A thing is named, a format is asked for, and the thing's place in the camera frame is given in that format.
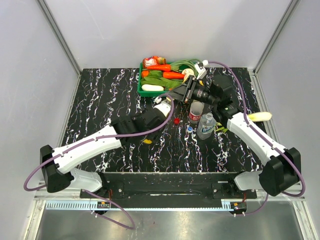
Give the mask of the yellow juice bottle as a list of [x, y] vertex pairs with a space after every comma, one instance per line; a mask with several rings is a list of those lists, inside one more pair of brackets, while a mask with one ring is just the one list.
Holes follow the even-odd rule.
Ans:
[[150, 145], [150, 144], [153, 143], [153, 141], [152, 141], [152, 140], [149, 140], [149, 139], [144, 139], [144, 140], [143, 140], [143, 143]]

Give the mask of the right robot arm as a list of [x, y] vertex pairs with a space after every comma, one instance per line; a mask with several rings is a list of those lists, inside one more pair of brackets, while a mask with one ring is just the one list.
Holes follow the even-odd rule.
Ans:
[[217, 75], [210, 86], [203, 86], [190, 75], [186, 82], [169, 91], [169, 95], [180, 102], [193, 100], [212, 107], [216, 122], [239, 137], [260, 159], [263, 169], [239, 173], [227, 186], [228, 194], [239, 198], [246, 190], [264, 190], [275, 197], [301, 181], [301, 154], [277, 143], [258, 128], [242, 107], [232, 99], [233, 79]]

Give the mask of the red bottle cap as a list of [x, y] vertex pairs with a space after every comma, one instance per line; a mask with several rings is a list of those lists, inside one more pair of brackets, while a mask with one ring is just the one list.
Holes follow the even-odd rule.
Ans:
[[174, 122], [175, 125], [178, 125], [180, 123], [180, 119], [179, 118], [175, 118], [173, 122]]

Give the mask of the blue label water bottle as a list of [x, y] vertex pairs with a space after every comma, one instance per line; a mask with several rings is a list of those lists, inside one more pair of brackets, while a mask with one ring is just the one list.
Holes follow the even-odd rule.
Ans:
[[217, 121], [215, 120], [213, 114], [211, 112], [203, 114], [199, 120], [199, 124], [197, 127], [197, 136], [201, 140], [205, 140], [209, 138], [214, 130]]

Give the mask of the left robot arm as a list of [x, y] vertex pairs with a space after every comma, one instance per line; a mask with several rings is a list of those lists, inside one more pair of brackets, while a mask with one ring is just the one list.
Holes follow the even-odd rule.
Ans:
[[139, 138], [139, 133], [157, 130], [147, 135], [147, 140], [155, 140], [161, 131], [159, 126], [167, 119], [171, 108], [159, 104], [136, 115], [118, 117], [111, 124], [74, 143], [52, 148], [45, 145], [40, 148], [40, 163], [50, 158], [53, 161], [42, 168], [46, 190], [57, 193], [68, 187], [92, 192], [96, 197], [107, 195], [109, 186], [102, 174], [77, 169], [77, 165], [104, 152], [118, 149]]

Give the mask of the white bottle cap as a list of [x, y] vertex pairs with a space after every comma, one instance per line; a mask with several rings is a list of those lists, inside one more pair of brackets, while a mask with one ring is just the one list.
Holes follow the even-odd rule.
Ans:
[[193, 128], [192, 128], [191, 126], [188, 126], [188, 127], [187, 127], [187, 132], [188, 132], [188, 133], [192, 133], [192, 132], [193, 132]]

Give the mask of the red label water bottle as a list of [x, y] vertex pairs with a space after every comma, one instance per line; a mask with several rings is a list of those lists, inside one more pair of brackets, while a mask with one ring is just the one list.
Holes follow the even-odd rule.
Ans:
[[204, 106], [205, 104], [200, 101], [194, 100], [192, 102], [192, 104], [190, 105], [189, 114], [188, 114], [189, 121], [192, 124], [196, 124], [200, 120], [203, 113]]

